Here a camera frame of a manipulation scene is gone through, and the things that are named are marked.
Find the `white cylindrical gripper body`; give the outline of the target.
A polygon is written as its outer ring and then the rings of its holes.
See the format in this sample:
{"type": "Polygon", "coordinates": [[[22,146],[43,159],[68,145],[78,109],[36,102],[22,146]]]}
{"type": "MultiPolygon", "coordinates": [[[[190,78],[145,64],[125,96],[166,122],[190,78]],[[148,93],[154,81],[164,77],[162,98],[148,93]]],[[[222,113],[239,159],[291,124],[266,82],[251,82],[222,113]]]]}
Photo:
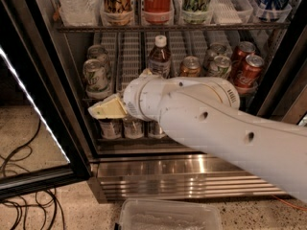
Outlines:
{"type": "Polygon", "coordinates": [[[123,101],[131,116],[144,121],[159,121],[169,110],[179,117],[209,103],[234,109],[240,106],[235,87],[228,80],[214,77],[140,76],[126,87],[123,101]]]}

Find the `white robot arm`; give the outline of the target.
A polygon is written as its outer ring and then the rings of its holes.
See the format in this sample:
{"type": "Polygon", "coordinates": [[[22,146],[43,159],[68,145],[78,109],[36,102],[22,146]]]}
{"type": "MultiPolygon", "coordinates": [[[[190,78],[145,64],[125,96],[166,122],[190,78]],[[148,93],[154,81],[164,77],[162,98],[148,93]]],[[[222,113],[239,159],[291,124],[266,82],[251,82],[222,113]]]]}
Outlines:
{"type": "Polygon", "coordinates": [[[214,77],[164,79],[148,70],[88,108],[97,119],[156,121],[174,141],[215,155],[307,200],[307,128],[239,110],[237,90],[214,77]]]}

